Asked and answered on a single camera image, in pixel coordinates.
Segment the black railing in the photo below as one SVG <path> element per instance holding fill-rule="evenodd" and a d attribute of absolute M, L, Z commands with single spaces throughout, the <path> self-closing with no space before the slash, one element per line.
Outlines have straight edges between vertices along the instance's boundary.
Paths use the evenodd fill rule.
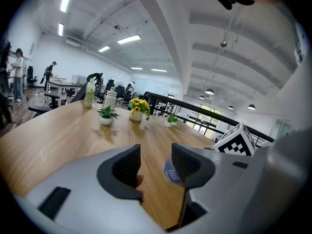
<path fill-rule="evenodd" d="M 151 108 L 151 115 L 154 113 L 156 105 L 160 101 L 160 102 L 165 103 L 165 104 L 171 103 L 173 106 L 175 106 L 175 105 L 176 106 L 180 106 L 182 108 L 186 108 L 186 109 L 195 111 L 197 113 L 209 116 L 211 118 L 215 118 L 215 119 L 220 120 L 222 122 L 225 122 L 225 123 L 227 123 L 227 124 L 229 124 L 231 126 L 236 126 L 239 123 L 239 122 L 237 122 L 237 121 L 235 121 L 233 119 L 227 118 L 225 116 L 216 114 L 214 112 L 211 112 L 209 110 L 206 110 L 206 109 L 203 109 L 203 108 L 200 108 L 200 107 L 196 107 L 194 105 L 188 104 L 188 103 L 180 101 L 180 100 L 172 99 L 172 98 L 161 96 L 161 95 L 154 94 L 154 93 L 148 93 L 147 97 L 148 97 L 148 103 L 149 103 L 150 108 Z M 171 114 L 172 113 L 172 112 L 167 112 L 165 110 L 161 110 L 159 108 L 156 108 L 156 109 L 158 111 L 161 111 L 161 112 L 165 113 L 165 114 Z M 199 121 L 199 120 L 198 121 L 197 120 L 196 121 L 192 121 L 192 120 L 189 120 L 189 119 L 186 119 L 186 118 L 183 118 L 183 117 L 179 117 L 179 118 L 184 120 L 184 121 L 189 121 L 189 122 L 191 122 L 193 124 L 204 126 L 204 127 L 208 128 L 208 129 L 210 129 L 212 131 L 215 131 L 217 133 L 224 134 L 224 132 L 210 127 L 210 126 L 216 127 L 216 125 L 208 123 L 208 122 L 203 122 L 203 120 L 201 120 L 201 121 Z M 261 142 L 264 142 L 265 140 L 267 140 L 269 142 L 273 142 L 274 141 L 274 139 L 271 138 L 270 136 L 267 136 L 267 135 L 257 131 L 256 129 L 249 127 L 249 126 L 246 126 L 246 127 L 249 130 L 249 132 L 251 133 L 251 135 L 253 136 L 253 138 L 256 138 L 256 139 L 254 139 L 256 143 L 261 144 Z"/>

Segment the wooden floor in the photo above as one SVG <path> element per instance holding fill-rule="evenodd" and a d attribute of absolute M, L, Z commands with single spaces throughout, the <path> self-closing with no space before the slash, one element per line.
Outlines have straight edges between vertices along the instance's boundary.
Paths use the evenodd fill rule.
<path fill-rule="evenodd" d="M 52 89 L 51 93 L 57 94 L 57 89 Z M 6 125 L 5 128 L 0 130 L 0 137 L 10 132 L 12 129 L 17 126 L 29 121 L 36 114 L 35 112 L 28 110 L 28 105 L 39 105 L 45 106 L 46 103 L 44 101 L 44 88 L 31 88 L 28 89 L 25 93 L 23 93 L 24 100 L 22 102 L 12 101 L 10 105 L 13 106 L 13 109 L 10 109 L 12 121 L 13 123 L 7 124 L 6 119 L 2 116 L 2 120 Z M 61 99 L 66 99 L 70 101 L 73 97 L 68 97 L 67 95 L 62 95 Z M 117 107 L 127 109 L 126 105 L 119 105 L 117 103 Z"/>

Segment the tabletop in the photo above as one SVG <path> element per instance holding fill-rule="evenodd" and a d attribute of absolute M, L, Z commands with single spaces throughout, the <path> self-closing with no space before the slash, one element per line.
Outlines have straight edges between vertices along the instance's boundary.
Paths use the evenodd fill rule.
<path fill-rule="evenodd" d="M 113 148 L 141 144 L 143 183 L 142 207 L 163 229 L 178 222 L 184 188 L 169 182 L 163 174 L 171 144 L 198 147 L 214 142 L 183 122 L 166 128 L 164 118 L 142 122 L 129 120 L 130 111 L 116 108 L 120 115 L 110 126 L 100 124 L 94 103 L 70 103 L 38 116 L 0 138 L 0 172 L 12 193 L 25 195 L 68 161 Z"/>
<path fill-rule="evenodd" d="M 82 87 L 83 84 L 73 84 L 71 82 L 67 82 L 67 81 L 50 81 L 48 80 L 47 83 L 53 84 L 53 85 L 57 85 L 57 86 L 71 86 L 71 87 Z"/>

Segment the black and white checkered pattern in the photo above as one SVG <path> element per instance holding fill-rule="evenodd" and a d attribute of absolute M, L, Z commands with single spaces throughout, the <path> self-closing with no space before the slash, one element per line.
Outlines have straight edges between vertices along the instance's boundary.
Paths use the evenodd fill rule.
<path fill-rule="evenodd" d="M 241 154 L 251 156 L 251 152 L 241 134 L 237 135 L 224 145 L 220 146 L 219 151 L 227 154 Z"/>
<path fill-rule="evenodd" d="M 232 128 L 230 131 L 228 131 L 227 133 L 225 133 L 225 134 L 221 137 L 221 139 L 219 139 L 219 141 L 222 140 L 222 139 L 224 139 L 224 138 L 226 138 L 227 136 L 231 135 L 232 133 L 236 132 L 236 131 L 239 129 L 239 127 L 240 127 L 240 124 L 236 125 L 236 126 L 235 126 L 234 128 Z"/>
<path fill-rule="evenodd" d="M 248 131 L 248 129 L 247 129 L 247 127 L 246 127 L 245 125 L 244 125 L 244 127 L 243 127 L 243 130 L 244 130 L 246 136 L 248 137 L 250 143 L 252 144 L 253 148 L 255 149 L 254 139 L 253 139 L 253 137 L 251 136 L 251 134 L 249 133 L 249 131 Z"/>

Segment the green bottle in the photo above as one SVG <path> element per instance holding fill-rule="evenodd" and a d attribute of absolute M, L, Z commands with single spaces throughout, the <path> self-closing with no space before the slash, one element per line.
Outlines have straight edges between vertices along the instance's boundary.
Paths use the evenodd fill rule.
<path fill-rule="evenodd" d="M 94 84 L 94 79 L 91 78 L 90 82 L 88 82 L 86 87 L 86 96 L 84 97 L 84 107 L 92 108 L 93 95 L 96 90 L 96 86 Z"/>

